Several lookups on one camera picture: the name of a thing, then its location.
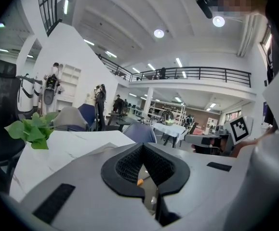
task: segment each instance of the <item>black office chair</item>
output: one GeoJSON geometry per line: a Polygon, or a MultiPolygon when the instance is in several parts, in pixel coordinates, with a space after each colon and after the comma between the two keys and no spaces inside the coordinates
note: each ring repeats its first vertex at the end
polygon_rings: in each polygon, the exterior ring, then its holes
{"type": "Polygon", "coordinates": [[[20,79],[16,78],[16,64],[0,60],[0,165],[8,165],[7,174],[11,176],[12,168],[16,166],[16,154],[25,147],[23,140],[12,139],[4,129],[18,119],[17,92],[20,79]]]}

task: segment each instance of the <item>white pillar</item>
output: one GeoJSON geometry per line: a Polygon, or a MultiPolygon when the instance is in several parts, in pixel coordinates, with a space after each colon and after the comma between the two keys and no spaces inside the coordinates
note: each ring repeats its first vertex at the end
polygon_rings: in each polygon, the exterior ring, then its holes
{"type": "Polygon", "coordinates": [[[147,100],[146,100],[145,107],[144,107],[145,114],[148,114],[148,112],[149,112],[152,96],[153,96],[153,87],[149,87],[148,96],[147,96],[147,100]]]}
{"type": "Polygon", "coordinates": [[[20,53],[16,60],[16,74],[21,75],[23,68],[25,66],[25,62],[29,52],[35,42],[37,37],[34,34],[30,34],[28,38],[25,40],[24,45],[22,46],[20,53]]]}

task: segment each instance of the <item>green plant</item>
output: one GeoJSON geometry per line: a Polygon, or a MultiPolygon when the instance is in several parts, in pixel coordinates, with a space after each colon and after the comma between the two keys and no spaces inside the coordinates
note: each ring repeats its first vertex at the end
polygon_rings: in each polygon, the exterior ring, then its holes
{"type": "Polygon", "coordinates": [[[5,129],[13,139],[31,142],[33,149],[48,150],[46,141],[53,132],[53,126],[50,126],[50,122],[57,115],[57,112],[51,112],[40,117],[38,113],[34,113],[31,120],[15,121],[5,129]]]}

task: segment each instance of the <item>white tablecloth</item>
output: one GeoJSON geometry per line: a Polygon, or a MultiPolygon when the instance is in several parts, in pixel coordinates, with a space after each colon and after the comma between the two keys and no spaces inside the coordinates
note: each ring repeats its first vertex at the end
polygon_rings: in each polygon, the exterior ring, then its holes
{"type": "Polygon", "coordinates": [[[185,131],[185,127],[183,126],[179,126],[177,124],[173,124],[171,126],[167,126],[167,125],[164,125],[164,124],[161,124],[161,123],[154,123],[152,125],[153,128],[163,132],[163,133],[166,133],[172,137],[176,137],[177,138],[177,141],[176,143],[178,143],[180,140],[182,140],[182,136],[181,134],[183,134],[183,132],[185,131]]]}
{"type": "Polygon", "coordinates": [[[13,174],[10,196],[20,202],[47,177],[74,159],[108,143],[124,146],[135,142],[119,131],[54,131],[47,140],[49,150],[34,150],[27,143],[13,174]]]}

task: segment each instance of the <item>black rubber pad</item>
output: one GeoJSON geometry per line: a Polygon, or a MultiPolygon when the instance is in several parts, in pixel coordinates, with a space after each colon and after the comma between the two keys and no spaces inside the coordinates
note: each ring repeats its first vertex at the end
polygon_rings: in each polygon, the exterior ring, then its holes
{"type": "Polygon", "coordinates": [[[42,220],[50,224],[59,210],[65,204],[67,199],[74,191],[75,186],[69,184],[61,184],[49,195],[49,197],[33,212],[33,214],[42,220]]]}
{"type": "Polygon", "coordinates": [[[207,166],[214,167],[216,169],[227,171],[227,172],[229,172],[231,167],[232,167],[232,166],[229,166],[229,165],[218,164],[218,163],[215,163],[215,162],[210,162],[210,163],[207,164],[207,166]]]}

